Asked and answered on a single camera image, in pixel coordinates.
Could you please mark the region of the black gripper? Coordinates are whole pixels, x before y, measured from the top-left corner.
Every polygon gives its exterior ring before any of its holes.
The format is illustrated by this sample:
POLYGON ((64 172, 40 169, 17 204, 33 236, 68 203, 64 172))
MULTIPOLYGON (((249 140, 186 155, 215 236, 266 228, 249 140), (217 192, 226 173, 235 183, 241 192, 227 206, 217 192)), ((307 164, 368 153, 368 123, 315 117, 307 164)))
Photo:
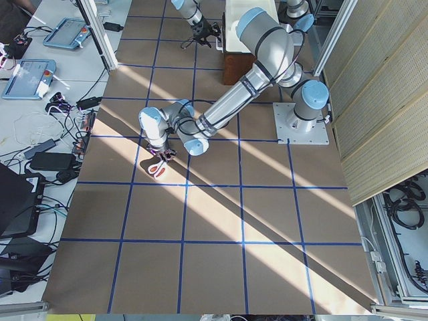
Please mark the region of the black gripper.
POLYGON ((211 47, 211 44, 207 41, 210 35, 220 36, 221 28, 217 22, 210 24, 206 19, 200 20, 197 24, 192 26, 193 39, 199 42, 200 45, 207 45, 211 47))
POLYGON ((170 148, 168 142, 164 142, 161 146, 154 146, 148 143, 147 151, 149 151, 152 155, 160 158, 162 161, 171 161, 177 155, 177 152, 170 148))

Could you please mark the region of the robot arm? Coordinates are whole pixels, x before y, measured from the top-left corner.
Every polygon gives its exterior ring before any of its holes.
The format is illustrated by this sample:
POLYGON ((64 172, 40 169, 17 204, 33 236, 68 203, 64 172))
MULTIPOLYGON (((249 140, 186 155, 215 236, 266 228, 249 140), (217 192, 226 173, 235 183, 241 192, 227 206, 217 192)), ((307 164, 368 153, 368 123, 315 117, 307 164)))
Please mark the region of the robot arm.
POLYGON ((290 128, 316 123, 319 111, 328 101, 328 88, 318 80, 304 77, 301 65, 294 59, 291 33, 264 9, 254 7, 241 16, 236 34, 256 58, 250 71, 198 118, 194 117, 189 100, 179 100, 161 109, 143 108, 138 119, 149 153, 170 161, 176 155, 168 143, 168 135, 173 133, 190 155, 203 154, 209 148, 210 137, 275 84, 287 89, 295 104, 290 128))
POLYGON ((171 3, 191 26, 193 33, 188 40, 181 43, 181 49, 187 49, 193 42, 211 47, 211 44, 207 40, 210 36, 215 37, 217 41, 221 42, 221 28, 216 22, 210 23, 206 20, 200 10, 200 1, 172 0, 171 3))

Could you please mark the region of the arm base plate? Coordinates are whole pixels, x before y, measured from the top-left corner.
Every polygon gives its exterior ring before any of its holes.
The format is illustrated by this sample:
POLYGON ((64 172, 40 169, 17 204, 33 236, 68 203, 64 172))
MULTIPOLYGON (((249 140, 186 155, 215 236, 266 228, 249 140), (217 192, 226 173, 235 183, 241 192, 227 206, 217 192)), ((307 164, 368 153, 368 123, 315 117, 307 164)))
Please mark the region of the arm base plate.
POLYGON ((313 120, 302 120, 294 113, 294 103, 274 102, 274 120, 279 144, 329 145, 324 121, 318 122, 321 113, 313 120))

